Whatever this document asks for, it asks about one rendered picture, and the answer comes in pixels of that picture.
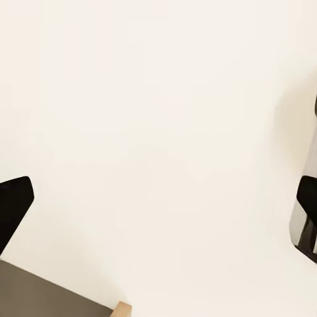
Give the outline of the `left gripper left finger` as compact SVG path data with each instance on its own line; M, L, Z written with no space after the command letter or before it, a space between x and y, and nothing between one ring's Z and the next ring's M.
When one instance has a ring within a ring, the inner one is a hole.
M0 254L34 202L29 176L0 183Z

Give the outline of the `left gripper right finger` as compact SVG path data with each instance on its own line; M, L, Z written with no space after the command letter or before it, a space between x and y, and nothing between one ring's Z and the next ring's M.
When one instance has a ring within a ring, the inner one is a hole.
M297 201L317 228L317 178L302 176L297 190Z

